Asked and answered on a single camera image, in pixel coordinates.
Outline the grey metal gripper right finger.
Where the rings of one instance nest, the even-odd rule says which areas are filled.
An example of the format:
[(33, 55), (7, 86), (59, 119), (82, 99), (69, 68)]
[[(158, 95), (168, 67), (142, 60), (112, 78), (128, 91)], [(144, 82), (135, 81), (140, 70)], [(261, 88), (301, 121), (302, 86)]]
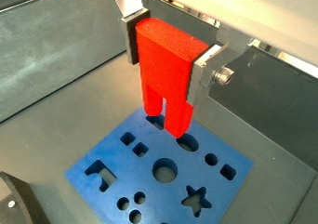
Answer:
[(202, 94), (207, 94), (212, 84), (226, 86), (234, 76), (227, 67), (249, 49), (254, 38), (246, 33), (222, 24), (216, 33), (216, 44), (192, 62), (187, 98), (190, 105), (195, 106)]

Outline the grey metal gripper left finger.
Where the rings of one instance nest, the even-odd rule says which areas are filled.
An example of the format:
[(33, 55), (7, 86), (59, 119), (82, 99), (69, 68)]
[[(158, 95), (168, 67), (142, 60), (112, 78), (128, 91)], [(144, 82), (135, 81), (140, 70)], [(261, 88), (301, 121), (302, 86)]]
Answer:
[(122, 28), (126, 39), (128, 61), (131, 64), (139, 62), (136, 44), (136, 23), (150, 17), (150, 11), (143, 7), (142, 0), (115, 0), (122, 13)]

